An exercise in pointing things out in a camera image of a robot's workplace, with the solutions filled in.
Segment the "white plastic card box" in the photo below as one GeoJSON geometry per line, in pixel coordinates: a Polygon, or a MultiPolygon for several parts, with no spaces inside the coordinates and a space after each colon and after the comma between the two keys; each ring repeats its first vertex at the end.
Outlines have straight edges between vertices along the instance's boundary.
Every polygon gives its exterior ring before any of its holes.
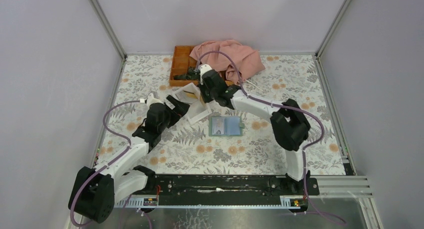
{"type": "Polygon", "coordinates": [[[191,125],[201,121],[212,113],[210,106],[204,102],[199,88],[193,83],[175,90],[172,96],[181,102],[190,104],[190,108],[185,117],[191,125]],[[198,99],[185,97],[183,91],[195,93],[198,99]]]}

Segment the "green card holder wallet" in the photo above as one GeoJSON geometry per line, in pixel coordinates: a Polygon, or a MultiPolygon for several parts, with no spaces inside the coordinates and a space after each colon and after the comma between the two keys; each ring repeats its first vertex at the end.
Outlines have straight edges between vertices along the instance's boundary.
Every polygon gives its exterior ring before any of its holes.
{"type": "Polygon", "coordinates": [[[208,128],[211,137],[241,137],[245,124],[240,116],[211,116],[208,128]]]}

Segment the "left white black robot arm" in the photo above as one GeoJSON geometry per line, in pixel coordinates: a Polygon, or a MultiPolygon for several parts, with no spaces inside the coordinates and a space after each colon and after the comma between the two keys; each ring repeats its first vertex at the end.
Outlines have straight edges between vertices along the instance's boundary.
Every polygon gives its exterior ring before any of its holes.
{"type": "Polygon", "coordinates": [[[190,104],[168,95],[169,107],[150,93],[146,99],[137,103],[148,107],[146,117],[131,137],[111,130],[107,122],[104,128],[113,135],[126,140],[126,146],[120,149],[110,160],[95,167],[82,167],[75,178],[68,202],[71,223],[78,228],[92,222],[104,222],[112,212],[113,206],[140,191],[144,195],[155,189],[155,174],[148,168],[131,169],[130,167],[146,156],[161,141],[165,129],[175,125],[190,109],[190,104]]]}

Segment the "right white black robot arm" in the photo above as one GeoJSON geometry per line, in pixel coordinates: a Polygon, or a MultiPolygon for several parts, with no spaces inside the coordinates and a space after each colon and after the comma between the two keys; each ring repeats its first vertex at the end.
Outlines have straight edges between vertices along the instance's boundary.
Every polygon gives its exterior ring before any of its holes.
{"type": "Polygon", "coordinates": [[[283,103],[266,102],[264,99],[244,94],[239,85],[227,85],[220,74],[209,65],[199,67],[198,87],[204,101],[217,102],[221,107],[244,111],[271,123],[274,138],[278,145],[286,150],[287,190],[293,195],[301,194],[307,183],[304,179],[308,170],[305,156],[300,150],[301,144],[308,139],[311,125],[300,112],[299,105],[293,99],[283,103]]]}

